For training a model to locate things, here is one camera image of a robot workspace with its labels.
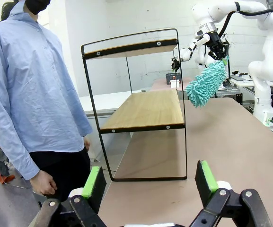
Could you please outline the person's left hand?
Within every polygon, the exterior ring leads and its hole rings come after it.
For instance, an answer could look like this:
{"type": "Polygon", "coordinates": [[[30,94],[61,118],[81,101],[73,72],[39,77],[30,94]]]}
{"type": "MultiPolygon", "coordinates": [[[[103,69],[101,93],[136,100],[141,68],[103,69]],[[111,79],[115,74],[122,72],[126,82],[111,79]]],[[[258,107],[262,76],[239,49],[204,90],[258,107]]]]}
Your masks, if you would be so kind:
{"type": "Polygon", "coordinates": [[[83,138],[83,140],[84,140],[84,146],[85,146],[85,149],[86,149],[86,151],[88,152],[89,151],[89,148],[90,148],[90,140],[89,140],[89,138],[87,137],[87,136],[85,136],[84,138],[83,138]]]}

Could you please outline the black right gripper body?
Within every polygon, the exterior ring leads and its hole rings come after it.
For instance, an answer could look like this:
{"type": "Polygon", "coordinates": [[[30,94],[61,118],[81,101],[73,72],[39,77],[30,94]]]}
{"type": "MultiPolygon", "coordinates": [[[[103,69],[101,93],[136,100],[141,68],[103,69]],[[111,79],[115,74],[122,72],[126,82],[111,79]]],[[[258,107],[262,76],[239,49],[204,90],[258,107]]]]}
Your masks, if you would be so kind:
{"type": "Polygon", "coordinates": [[[219,34],[216,31],[208,32],[209,41],[207,42],[207,46],[211,51],[223,51],[224,44],[222,43],[219,34]]]}

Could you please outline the black background gripper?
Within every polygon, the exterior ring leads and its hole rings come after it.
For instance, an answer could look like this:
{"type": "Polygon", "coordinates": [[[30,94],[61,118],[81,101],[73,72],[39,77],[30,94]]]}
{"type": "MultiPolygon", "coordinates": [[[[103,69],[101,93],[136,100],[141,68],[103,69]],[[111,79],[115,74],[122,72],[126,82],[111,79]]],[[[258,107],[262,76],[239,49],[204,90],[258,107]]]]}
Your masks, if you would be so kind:
{"type": "Polygon", "coordinates": [[[177,56],[177,57],[173,57],[172,58],[172,64],[171,64],[171,69],[174,71],[174,72],[177,72],[181,67],[181,61],[180,61],[180,58],[177,56]]]}

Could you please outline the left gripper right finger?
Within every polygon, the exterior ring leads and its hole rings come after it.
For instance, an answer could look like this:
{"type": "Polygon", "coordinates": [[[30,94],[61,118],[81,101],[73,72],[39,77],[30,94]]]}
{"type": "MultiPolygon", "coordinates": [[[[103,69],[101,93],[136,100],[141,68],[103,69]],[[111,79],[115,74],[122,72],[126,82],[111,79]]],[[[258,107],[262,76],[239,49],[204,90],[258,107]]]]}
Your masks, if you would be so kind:
{"type": "Polygon", "coordinates": [[[216,181],[206,160],[197,162],[195,182],[203,209],[192,227],[216,227],[222,218],[230,218],[237,227],[271,227],[272,223],[259,193],[245,189],[240,194],[226,181],[216,181]]]}

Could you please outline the person's right hand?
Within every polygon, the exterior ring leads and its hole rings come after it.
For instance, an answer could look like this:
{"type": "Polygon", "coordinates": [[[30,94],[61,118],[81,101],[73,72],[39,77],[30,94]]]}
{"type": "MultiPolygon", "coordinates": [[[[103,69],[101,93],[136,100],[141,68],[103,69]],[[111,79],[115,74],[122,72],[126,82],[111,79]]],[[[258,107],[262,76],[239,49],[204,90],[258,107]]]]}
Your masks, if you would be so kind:
{"type": "Polygon", "coordinates": [[[36,193],[43,195],[53,195],[57,190],[53,177],[42,170],[30,179],[30,183],[36,193]]]}

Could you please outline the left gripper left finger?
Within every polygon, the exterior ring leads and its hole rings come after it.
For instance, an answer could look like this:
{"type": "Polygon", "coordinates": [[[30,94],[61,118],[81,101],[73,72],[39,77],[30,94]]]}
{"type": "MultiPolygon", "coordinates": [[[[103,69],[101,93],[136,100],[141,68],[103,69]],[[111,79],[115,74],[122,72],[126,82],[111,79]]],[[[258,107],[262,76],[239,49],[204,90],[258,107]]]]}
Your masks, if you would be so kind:
{"type": "Polygon", "coordinates": [[[106,187],[101,167],[91,169],[83,188],[66,201],[47,199],[35,219],[36,227],[104,227],[98,216],[106,187]]]}

